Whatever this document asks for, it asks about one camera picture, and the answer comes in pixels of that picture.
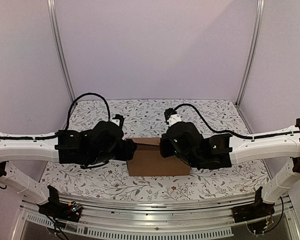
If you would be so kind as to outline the brown cardboard box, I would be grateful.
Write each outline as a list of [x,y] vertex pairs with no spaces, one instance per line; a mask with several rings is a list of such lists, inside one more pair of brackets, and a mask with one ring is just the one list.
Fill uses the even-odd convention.
[[132,138],[137,148],[133,159],[127,161],[131,177],[188,176],[191,168],[175,156],[164,158],[160,152],[159,138]]

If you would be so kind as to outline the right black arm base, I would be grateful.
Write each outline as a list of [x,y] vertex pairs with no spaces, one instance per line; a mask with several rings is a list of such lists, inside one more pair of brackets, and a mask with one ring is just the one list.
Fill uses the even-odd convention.
[[241,223],[258,218],[263,218],[275,213],[274,203],[265,203],[262,198],[261,186],[254,195],[254,202],[250,204],[233,207],[232,217],[235,223]]

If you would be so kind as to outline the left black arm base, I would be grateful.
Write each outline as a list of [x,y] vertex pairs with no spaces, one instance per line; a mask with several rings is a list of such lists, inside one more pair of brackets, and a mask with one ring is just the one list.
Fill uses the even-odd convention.
[[47,203],[38,204],[39,213],[48,217],[78,223],[81,218],[83,206],[75,201],[68,203],[60,202],[58,190],[51,185],[48,185],[47,188],[49,193]]

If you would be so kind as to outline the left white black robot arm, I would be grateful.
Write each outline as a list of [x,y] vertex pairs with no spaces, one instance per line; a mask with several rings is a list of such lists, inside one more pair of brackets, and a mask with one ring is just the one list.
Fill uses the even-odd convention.
[[59,130],[39,135],[14,135],[0,132],[0,183],[44,205],[53,216],[64,213],[58,191],[41,185],[13,165],[14,161],[44,161],[76,164],[82,169],[100,167],[110,160],[129,161],[137,149],[124,139],[118,120],[100,121],[84,131]]

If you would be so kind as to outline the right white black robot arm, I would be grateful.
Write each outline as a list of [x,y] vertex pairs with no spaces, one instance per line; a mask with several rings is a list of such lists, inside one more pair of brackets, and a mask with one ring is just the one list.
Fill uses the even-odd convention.
[[230,168],[244,162],[288,157],[282,169],[261,188],[260,199],[249,206],[252,218],[259,218],[300,180],[300,118],[286,128],[249,135],[219,132],[204,138],[192,122],[180,118],[168,121],[159,142],[163,158],[177,157],[197,170]]

